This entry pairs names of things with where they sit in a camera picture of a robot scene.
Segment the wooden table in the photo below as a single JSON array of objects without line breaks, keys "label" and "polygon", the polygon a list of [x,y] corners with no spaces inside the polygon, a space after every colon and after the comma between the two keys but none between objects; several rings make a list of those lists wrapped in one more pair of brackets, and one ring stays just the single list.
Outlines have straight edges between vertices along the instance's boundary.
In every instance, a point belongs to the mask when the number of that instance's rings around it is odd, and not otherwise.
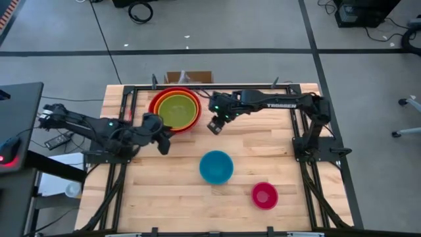
[{"label": "wooden table", "polygon": [[[301,84],[301,89],[318,93],[317,84]],[[122,90],[123,86],[107,87],[101,117],[118,118]],[[138,93],[135,126],[141,124],[156,93]],[[162,156],[157,145],[151,144],[141,148],[128,165],[118,231],[150,232],[158,227],[159,232],[245,232],[266,231],[268,226],[275,231],[310,230],[303,181],[291,144],[289,111],[266,109],[240,116],[215,136],[206,127],[212,117],[208,101],[200,100],[203,113],[198,124],[191,132],[171,138],[168,155]],[[324,130],[322,136],[329,133]],[[214,149],[225,151],[234,162],[234,174],[225,185],[207,184],[199,174],[201,157]],[[318,163],[318,170],[325,198],[351,225],[340,171],[331,163]],[[109,165],[100,165],[87,177],[75,229],[84,226],[102,202],[108,171]],[[275,185],[279,193],[277,206],[269,211],[256,208],[250,197],[253,185],[262,181]],[[110,207],[107,227],[111,226],[114,204]]]}]

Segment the office chair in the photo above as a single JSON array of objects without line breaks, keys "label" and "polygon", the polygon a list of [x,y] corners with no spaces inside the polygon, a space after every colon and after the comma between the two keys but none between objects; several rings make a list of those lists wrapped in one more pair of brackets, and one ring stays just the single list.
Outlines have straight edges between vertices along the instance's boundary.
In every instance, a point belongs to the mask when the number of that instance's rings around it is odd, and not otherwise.
[{"label": "office chair", "polygon": [[[407,103],[411,104],[413,107],[415,107],[415,109],[417,111],[419,111],[421,113],[421,104],[419,104],[418,102],[416,102],[413,99],[400,99],[398,101],[398,103],[400,104],[400,106],[405,106]],[[403,134],[413,134],[413,133],[421,133],[421,128],[409,128],[409,129],[404,129],[404,130],[399,130],[399,131],[395,131],[392,132],[392,136],[394,138],[399,138],[401,137]]]}]

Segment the concrete floor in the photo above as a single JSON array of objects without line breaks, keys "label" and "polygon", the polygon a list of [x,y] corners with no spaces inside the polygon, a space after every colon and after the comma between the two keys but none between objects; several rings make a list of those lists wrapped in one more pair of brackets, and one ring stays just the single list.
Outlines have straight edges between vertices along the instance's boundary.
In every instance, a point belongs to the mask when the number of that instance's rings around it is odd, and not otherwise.
[{"label": "concrete floor", "polygon": [[[163,0],[152,2],[155,15],[138,26],[124,9],[110,1],[94,4],[112,51],[150,49],[310,49],[299,2],[302,0]],[[380,43],[361,28],[339,29],[317,0],[303,0],[319,49],[397,49],[400,37]],[[402,0],[390,14],[399,24],[421,14],[421,1]],[[370,30],[382,39],[405,30],[384,23]],[[421,45],[421,36],[415,45]],[[43,94],[69,99],[102,98],[107,84],[118,84],[109,56],[60,56],[61,52],[104,51],[103,38],[89,2],[26,0],[0,45],[2,52],[50,52],[50,57],[0,57],[2,84],[45,83]],[[311,53],[227,53],[206,55],[113,56],[125,84],[148,84],[151,74],[162,80],[166,71],[211,70],[215,82],[319,83]],[[391,131],[421,126],[421,114],[398,106],[409,95],[421,98],[421,58],[416,55],[321,54],[328,91],[346,147],[351,176],[366,229],[421,232],[421,134],[395,139]],[[52,103],[42,99],[41,105]],[[63,101],[70,110],[97,117],[101,102]],[[41,143],[54,132],[34,131]],[[32,150],[57,155],[34,144]],[[42,226],[69,207],[43,210]],[[73,230],[76,212],[43,231]]]}]

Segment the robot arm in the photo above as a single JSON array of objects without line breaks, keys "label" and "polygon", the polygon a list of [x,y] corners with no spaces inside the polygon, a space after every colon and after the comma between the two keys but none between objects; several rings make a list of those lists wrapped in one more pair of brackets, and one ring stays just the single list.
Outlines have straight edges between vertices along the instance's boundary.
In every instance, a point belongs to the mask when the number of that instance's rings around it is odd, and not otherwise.
[{"label": "robot arm", "polygon": [[310,128],[303,134],[303,151],[318,149],[318,138],[323,126],[330,122],[330,103],[313,93],[301,95],[265,94],[258,90],[228,93],[214,92],[209,99],[209,110],[216,113],[208,128],[218,135],[222,127],[236,117],[262,109],[300,109],[311,119]]},{"label": "robot arm", "polygon": [[143,114],[142,125],[133,127],[116,118],[91,118],[68,111],[62,104],[45,105],[38,119],[40,128],[65,128],[98,143],[106,153],[133,157],[140,147],[158,142],[158,150],[166,155],[170,149],[170,127],[154,114]]}]

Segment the green bowl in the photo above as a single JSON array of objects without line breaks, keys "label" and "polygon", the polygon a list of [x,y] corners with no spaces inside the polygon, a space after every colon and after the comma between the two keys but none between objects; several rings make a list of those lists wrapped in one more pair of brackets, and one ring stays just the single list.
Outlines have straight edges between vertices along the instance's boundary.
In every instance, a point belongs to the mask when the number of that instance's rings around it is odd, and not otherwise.
[{"label": "green bowl", "polygon": [[195,102],[185,95],[171,95],[164,99],[158,108],[165,126],[173,129],[188,127],[195,119],[197,112]]}]

